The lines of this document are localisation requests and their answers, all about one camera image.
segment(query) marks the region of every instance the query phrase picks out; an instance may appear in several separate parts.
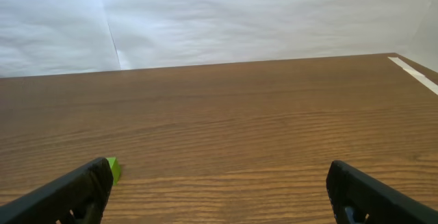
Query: strip of tape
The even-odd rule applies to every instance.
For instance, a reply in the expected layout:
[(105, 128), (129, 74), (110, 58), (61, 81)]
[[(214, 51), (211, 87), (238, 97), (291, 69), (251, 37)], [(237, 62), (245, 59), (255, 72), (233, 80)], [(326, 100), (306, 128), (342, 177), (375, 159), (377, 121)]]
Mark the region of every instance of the strip of tape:
[(425, 87), (429, 88), (432, 92), (438, 95), (438, 85), (436, 85), (434, 82), (430, 81), (427, 77), (425, 77), (423, 74), (421, 74), (419, 71), (413, 69), (411, 66), (406, 64), (404, 61), (402, 61), (399, 57), (388, 57), (390, 60), (392, 60), (394, 63), (396, 63), (398, 66), (400, 66), (403, 70), (405, 70), (407, 73), (411, 74), (412, 77), (416, 78), (420, 83), (425, 85)]

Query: white backdrop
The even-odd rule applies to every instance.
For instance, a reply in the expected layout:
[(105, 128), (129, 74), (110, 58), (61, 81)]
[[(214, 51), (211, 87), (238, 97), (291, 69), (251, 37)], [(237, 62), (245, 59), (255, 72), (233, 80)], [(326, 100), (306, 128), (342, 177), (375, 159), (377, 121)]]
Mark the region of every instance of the white backdrop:
[(385, 52), (438, 71), (435, 4), (0, 0), (0, 76)]

